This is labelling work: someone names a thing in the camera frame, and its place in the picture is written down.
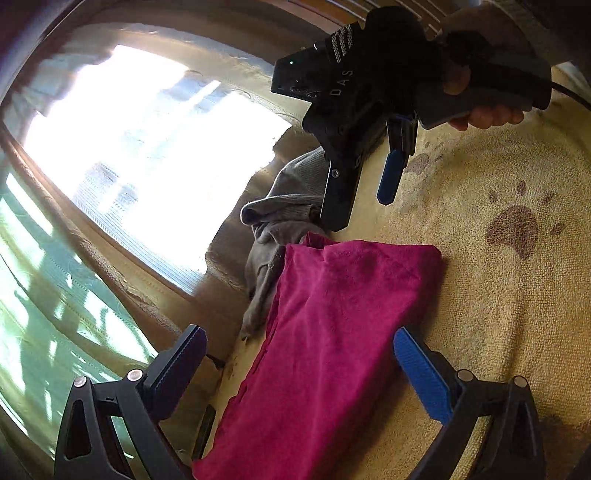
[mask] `metal screw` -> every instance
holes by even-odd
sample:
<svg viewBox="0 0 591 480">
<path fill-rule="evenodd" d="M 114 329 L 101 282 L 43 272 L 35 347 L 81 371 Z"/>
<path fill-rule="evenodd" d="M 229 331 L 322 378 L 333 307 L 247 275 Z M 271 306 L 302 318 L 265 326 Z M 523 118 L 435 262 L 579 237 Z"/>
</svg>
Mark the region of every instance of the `metal screw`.
<svg viewBox="0 0 591 480">
<path fill-rule="evenodd" d="M 474 380 L 474 374 L 469 370 L 460 370 L 457 373 L 457 377 L 463 382 L 471 382 L 472 380 Z"/>
<path fill-rule="evenodd" d="M 139 368 L 135 368 L 127 374 L 127 380 L 131 382 L 137 382 L 140 378 L 142 378 L 142 372 Z"/>
<path fill-rule="evenodd" d="M 77 388 L 83 387 L 86 384 L 86 377 L 83 375 L 74 379 L 74 386 Z"/>
<path fill-rule="evenodd" d="M 515 377 L 513 379 L 513 382 L 515 383 L 515 385 L 517 385 L 518 387 L 521 388 L 525 388 L 527 387 L 527 380 L 525 378 L 523 378 L 522 376 L 518 375 L 517 377 Z"/>
</svg>

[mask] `magenta folded fabric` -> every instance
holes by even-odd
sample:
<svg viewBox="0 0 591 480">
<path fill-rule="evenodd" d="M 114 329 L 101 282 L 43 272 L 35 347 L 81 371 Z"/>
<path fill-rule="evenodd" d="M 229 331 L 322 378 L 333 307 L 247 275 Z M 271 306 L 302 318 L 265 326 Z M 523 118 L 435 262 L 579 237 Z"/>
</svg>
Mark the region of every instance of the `magenta folded fabric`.
<svg viewBox="0 0 591 480">
<path fill-rule="evenodd" d="M 431 245 L 288 245 L 267 338 L 194 477 L 329 477 L 397 368 L 394 332 L 423 318 L 442 272 Z"/>
</svg>

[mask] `beige blanket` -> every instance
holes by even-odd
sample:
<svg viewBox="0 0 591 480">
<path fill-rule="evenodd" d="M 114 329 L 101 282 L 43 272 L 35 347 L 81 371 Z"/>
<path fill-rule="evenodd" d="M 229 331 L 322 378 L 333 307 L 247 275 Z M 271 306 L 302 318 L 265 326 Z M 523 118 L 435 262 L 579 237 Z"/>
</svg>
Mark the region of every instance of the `beige blanket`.
<svg viewBox="0 0 591 480">
<path fill-rule="evenodd" d="M 555 80 L 569 85 L 561 73 Z M 447 271 L 426 342 L 480 379 L 528 378 L 551 480 L 591 442 L 590 147 L 591 114 L 559 94 L 518 127 L 420 131 L 394 204 L 375 200 L 383 145 L 363 168 L 349 227 L 335 235 L 439 247 Z M 237 345 L 219 410 L 258 345 Z M 478 426 L 454 478 L 467 473 Z M 400 375 L 335 478 L 405 479 L 439 428 Z"/>
</svg>

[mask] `gray garment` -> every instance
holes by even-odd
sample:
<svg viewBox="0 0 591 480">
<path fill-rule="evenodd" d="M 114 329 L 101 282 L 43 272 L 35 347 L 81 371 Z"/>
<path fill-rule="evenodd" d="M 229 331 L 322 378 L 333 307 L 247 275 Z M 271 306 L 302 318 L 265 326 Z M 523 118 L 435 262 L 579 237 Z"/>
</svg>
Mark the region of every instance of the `gray garment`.
<svg viewBox="0 0 591 480">
<path fill-rule="evenodd" d="M 265 198 L 242 208 L 240 219 L 252 226 L 255 242 L 246 262 L 251 303 L 242 318 L 241 338 L 253 335 L 267 321 L 285 246 L 299 243 L 308 232 L 324 235 L 317 223 L 328 170 L 324 150 L 316 148 L 283 167 Z"/>
</svg>

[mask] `green fabric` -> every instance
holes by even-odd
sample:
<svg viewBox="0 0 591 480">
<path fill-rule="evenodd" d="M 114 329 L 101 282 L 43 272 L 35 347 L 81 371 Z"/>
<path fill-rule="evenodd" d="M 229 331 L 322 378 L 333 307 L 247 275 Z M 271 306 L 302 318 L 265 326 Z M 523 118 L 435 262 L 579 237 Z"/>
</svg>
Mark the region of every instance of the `green fabric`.
<svg viewBox="0 0 591 480">
<path fill-rule="evenodd" d="M 0 188 L 0 404 L 53 456 L 73 379 L 115 380 L 156 351 L 13 174 Z"/>
</svg>

